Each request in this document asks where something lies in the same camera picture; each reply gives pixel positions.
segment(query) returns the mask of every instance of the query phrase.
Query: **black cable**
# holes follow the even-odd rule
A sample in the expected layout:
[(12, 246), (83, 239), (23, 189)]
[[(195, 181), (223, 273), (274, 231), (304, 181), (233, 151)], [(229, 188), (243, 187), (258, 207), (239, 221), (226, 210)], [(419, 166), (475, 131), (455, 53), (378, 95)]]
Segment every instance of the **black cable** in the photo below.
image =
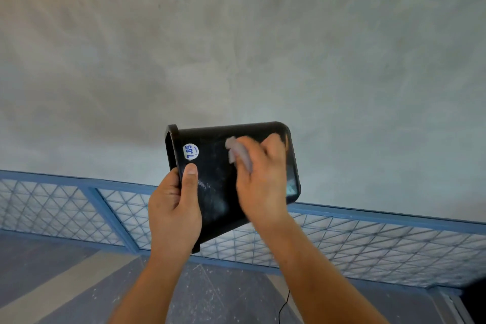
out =
[(280, 324), (280, 313), (282, 312), (285, 305), (287, 305), (287, 303), (289, 302), (289, 297), (290, 297), (290, 290), (289, 290), (289, 294), (287, 295), (287, 300), (285, 301), (285, 303), (280, 308), (280, 311), (278, 312), (278, 324)]

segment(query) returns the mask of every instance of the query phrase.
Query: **gray plaster wall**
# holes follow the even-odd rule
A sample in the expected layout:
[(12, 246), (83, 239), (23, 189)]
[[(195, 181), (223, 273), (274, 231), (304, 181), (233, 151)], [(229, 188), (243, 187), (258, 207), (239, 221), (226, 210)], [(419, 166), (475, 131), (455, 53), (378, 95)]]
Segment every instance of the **gray plaster wall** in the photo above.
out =
[(158, 184), (279, 120), (302, 202), (486, 221), (486, 0), (0, 0), (0, 169)]

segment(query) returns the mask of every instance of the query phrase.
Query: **forearm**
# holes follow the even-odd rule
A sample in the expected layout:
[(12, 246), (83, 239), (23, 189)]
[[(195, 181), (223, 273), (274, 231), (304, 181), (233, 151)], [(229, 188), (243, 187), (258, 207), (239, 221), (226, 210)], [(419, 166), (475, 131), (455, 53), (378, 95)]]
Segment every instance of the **forearm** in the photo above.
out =
[(290, 216), (259, 232), (278, 261), (306, 324), (387, 323)]
[(113, 313), (110, 324), (164, 323), (182, 263), (150, 259)]

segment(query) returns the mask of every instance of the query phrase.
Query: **white round sticker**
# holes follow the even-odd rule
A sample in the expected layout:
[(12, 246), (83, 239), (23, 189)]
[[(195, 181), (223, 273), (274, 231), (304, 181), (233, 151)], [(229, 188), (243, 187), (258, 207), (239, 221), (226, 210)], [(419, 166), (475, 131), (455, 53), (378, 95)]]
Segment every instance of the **white round sticker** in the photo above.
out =
[(199, 155), (199, 149), (195, 144), (185, 144), (182, 150), (187, 160), (194, 160)]

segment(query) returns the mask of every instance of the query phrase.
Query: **fingernail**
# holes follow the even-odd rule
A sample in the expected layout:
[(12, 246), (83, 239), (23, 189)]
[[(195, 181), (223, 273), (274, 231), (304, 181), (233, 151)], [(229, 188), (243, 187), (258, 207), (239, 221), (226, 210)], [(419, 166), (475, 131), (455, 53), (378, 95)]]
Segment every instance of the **fingernail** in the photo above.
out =
[(187, 164), (186, 165), (186, 168), (184, 169), (184, 173), (187, 173), (187, 174), (197, 174), (196, 164), (194, 164), (194, 163)]

